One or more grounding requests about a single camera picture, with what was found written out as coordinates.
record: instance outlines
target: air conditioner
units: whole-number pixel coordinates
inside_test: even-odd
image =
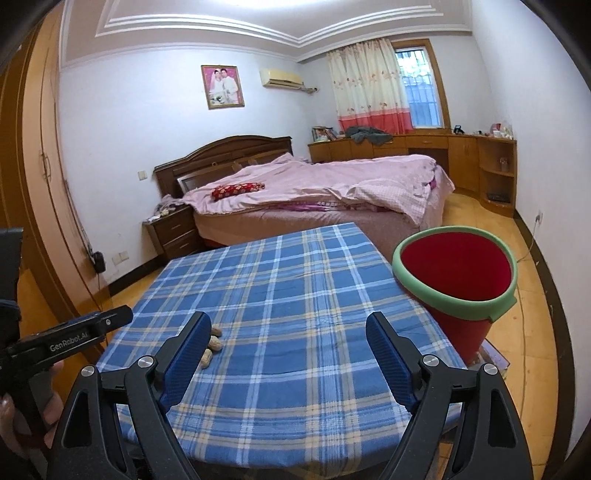
[[[304,81],[295,73],[282,72],[275,69],[261,70],[263,87],[278,87],[300,90],[304,88]]]

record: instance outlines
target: wooden desk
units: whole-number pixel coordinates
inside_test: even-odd
[[[308,145],[313,163],[423,154],[434,158],[449,175],[458,193],[477,198],[492,212],[513,216],[517,196],[517,142],[477,135],[400,135],[384,145],[349,138]],[[506,158],[509,171],[501,172]],[[506,196],[509,203],[489,200],[487,193]]]

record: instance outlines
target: picture frame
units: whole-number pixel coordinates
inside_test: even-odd
[[[201,65],[201,74],[207,107],[210,110],[244,106],[238,67]]]

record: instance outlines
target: window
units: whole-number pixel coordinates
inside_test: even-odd
[[[428,40],[394,42],[415,128],[450,128],[439,68]]]

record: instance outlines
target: groom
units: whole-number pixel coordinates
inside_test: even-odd
[[[223,89],[226,93],[226,103],[229,103],[230,105],[237,105],[238,85],[236,84],[236,80],[228,76],[228,71],[226,69],[221,69],[220,72],[222,74]]]

